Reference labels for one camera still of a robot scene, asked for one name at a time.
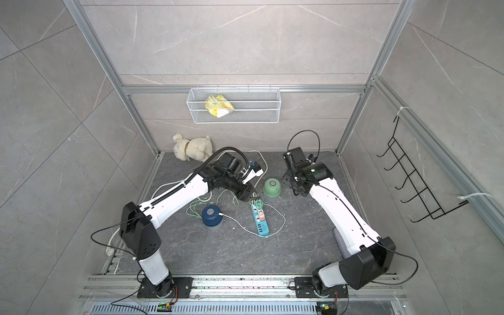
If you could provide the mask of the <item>teal square charger block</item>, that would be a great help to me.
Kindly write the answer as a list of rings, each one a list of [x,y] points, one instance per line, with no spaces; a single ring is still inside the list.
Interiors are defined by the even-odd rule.
[[[262,209],[263,208],[263,202],[261,200],[256,200],[255,203],[254,203],[255,207],[257,209]]]

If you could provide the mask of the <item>green cordless meat grinder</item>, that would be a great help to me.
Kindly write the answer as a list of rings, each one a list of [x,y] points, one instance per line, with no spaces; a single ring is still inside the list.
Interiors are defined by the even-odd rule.
[[[269,198],[277,198],[282,192],[281,182],[276,178],[269,178],[263,186],[264,194]]]

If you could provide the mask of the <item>pink USB charger adapter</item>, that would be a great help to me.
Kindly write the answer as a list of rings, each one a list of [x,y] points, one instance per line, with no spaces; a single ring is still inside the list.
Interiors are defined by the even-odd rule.
[[[265,212],[263,209],[256,210],[256,219],[258,222],[266,221]]]

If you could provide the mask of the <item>teal power strip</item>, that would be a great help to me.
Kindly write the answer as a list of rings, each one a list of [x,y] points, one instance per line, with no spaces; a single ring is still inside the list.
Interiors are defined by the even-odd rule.
[[[267,237],[270,234],[269,226],[266,221],[265,212],[263,209],[263,202],[259,199],[251,203],[251,209],[255,219],[258,235]]]

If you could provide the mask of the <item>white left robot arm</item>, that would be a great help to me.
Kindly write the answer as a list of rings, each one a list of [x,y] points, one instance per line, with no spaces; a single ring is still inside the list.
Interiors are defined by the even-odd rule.
[[[249,161],[242,151],[228,146],[216,151],[164,193],[139,205],[126,204],[117,227],[125,244],[123,251],[132,255],[144,273],[142,287],[160,298],[175,293],[172,273],[160,253],[161,238],[157,232],[166,220],[216,188],[229,190],[237,199],[248,202],[255,192],[251,180],[263,173],[259,163]]]

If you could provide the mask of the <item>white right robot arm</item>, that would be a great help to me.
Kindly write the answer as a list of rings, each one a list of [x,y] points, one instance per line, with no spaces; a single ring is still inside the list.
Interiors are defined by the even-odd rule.
[[[294,196],[311,196],[334,225],[335,238],[343,259],[318,267],[312,273],[314,294],[327,297],[337,286],[359,290],[386,274],[398,254],[390,237],[381,237],[360,216],[341,191],[329,168],[318,156],[305,156],[299,147],[283,154],[287,170],[282,181]]]

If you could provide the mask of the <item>cream plush toy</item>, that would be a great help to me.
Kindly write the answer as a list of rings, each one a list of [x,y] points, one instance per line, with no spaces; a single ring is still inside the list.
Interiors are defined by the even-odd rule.
[[[180,133],[173,136],[175,145],[174,155],[181,161],[202,161],[205,162],[213,155],[213,145],[209,136],[199,137],[192,140],[185,139]]]

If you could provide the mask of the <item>yellow crumpled bag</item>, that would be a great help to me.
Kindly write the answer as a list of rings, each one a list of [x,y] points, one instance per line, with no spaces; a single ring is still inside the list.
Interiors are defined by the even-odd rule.
[[[233,113],[234,107],[223,95],[210,95],[205,102],[206,110],[216,118]]]

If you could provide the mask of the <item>black wall hook rack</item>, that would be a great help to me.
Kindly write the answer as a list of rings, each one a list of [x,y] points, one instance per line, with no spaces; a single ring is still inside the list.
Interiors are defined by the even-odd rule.
[[[396,116],[393,119],[394,129],[390,139],[387,142],[387,148],[382,154],[378,154],[378,158],[384,158],[390,156],[394,158],[394,163],[391,166],[384,167],[384,171],[390,172],[395,169],[400,169],[403,173],[403,181],[400,186],[395,186],[396,191],[403,190],[406,186],[410,186],[413,189],[413,194],[409,199],[400,200],[401,204],[409,204],[413,201],[420,201],[422,208],[426,211],[426,215],[420,217],[419,219],[410,219],[411,223],[420,223],[425,219],[437,220],[447,214],[460,209],[464,206],[469,205],[467,200],[459,202],[457,206],[451,209],[445,209],[438,201],[438,198],[433,194],[429,185],[424,179],[424,176],[419,172],[418,168],[414,165],[413,161],[407,155],[406,151],[403,149],[401,144],[396,138],[398,124],[400,118]]]

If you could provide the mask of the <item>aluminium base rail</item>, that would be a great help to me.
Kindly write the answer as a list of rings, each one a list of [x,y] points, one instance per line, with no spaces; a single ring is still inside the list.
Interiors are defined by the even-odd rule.
[[[164,298],[134,275],[91,276],[79,314],[412,314],[401,287],[376,283],[315,293],[307,275],[178,275]]]

